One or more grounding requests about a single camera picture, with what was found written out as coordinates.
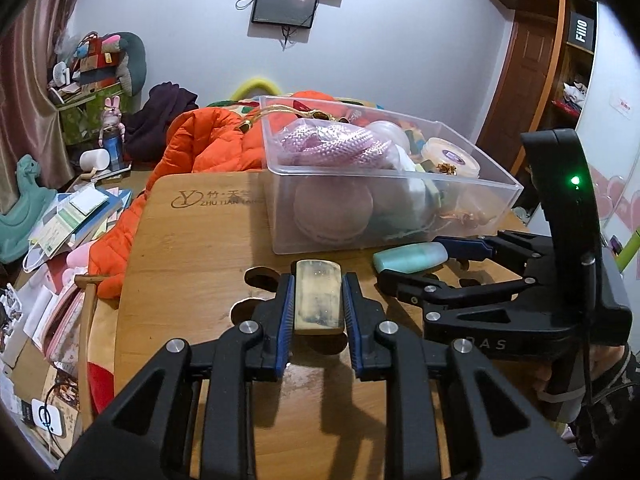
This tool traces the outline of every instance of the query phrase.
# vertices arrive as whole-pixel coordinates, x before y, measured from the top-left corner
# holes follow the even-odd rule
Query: green rocking toy
[[[15,170],[20,198],[5,214],[0,215],[0,263],[8,264],[26,254],[29,232],[56,196],[55,189],[36,184],[40,165],[31,155],[18,161]]]

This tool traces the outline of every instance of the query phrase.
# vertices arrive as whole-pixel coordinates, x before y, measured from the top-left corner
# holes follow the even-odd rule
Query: metal screw
[[[253,319],[250,319],[249,321],[243,321],[242,323],[240,323],[238,325],[238,328],[243,334],[252,334],[254,332],[257,332],[259,326]]]
[[[184,341],[182,339],[171,339],[166,344],[166,349],[172,354],[177,354],[184,350]]]
[[[378,325],[380,332],[385,334],[395,334],[398,331],[398,325],[396,325],[393,321],[383,321]]]
[[[453,348],[455,348],[461,354],[468,354],[474,347],[473,343],[469,339],[456,339],[453,342]]]

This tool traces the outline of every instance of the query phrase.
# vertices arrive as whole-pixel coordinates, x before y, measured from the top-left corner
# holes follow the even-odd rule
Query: plastic storage box
[[[416,164],[431,137],[464,150],[479,165],[478,178],[419,171],[294,166],[283,160],[280,133],[298,120],[272,112],[262,121],[263,174],[273,251],[296,254],[430,241],[436,236],[495,234],[522,186],[475,145],[443,123],[377,108],[289,97],[260,97],[260,107],[279,104],[322,110],[351,124],[390,121],[409,140]]]

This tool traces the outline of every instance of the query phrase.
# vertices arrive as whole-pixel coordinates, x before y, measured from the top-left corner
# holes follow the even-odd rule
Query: green box
[[[107,86],[87,95],[80,95],[63,105],[56,106],[60,112],[62,138],[67,146],[97,139],[102,126],[101,115],[107,97],[120,96],[120,111],[129,112],[131,97],[122,90],[120,83]]]

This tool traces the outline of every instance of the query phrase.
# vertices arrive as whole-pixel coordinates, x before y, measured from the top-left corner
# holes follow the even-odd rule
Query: person's hand
[[[610,370],[625,354],[624,346],[602,346],[591,345],[589,349],[589,360],[591,362],[591,381],[596,380],[604,372]],[[546,390],[546,386],[551,380],[551,363],[540,363],[533,370],[532,387],[537,392]]]

